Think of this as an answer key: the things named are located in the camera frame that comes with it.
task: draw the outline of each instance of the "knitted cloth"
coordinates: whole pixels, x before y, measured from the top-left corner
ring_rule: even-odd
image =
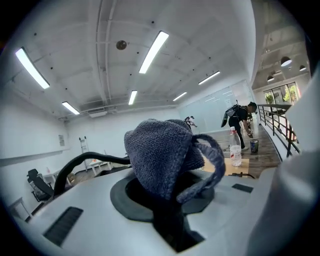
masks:
[[[208,141],[211,147],[199,143],[198,139]],[[143,121],[136,129],[126,132],[124,146],[133,171],[144,189],[180,204],[215,186],[226,171],[219,144],[206,134],[193,135],[182,120]],[[201,153],[215,166],[215,172],[172,198],[179,175],[205,165]]]

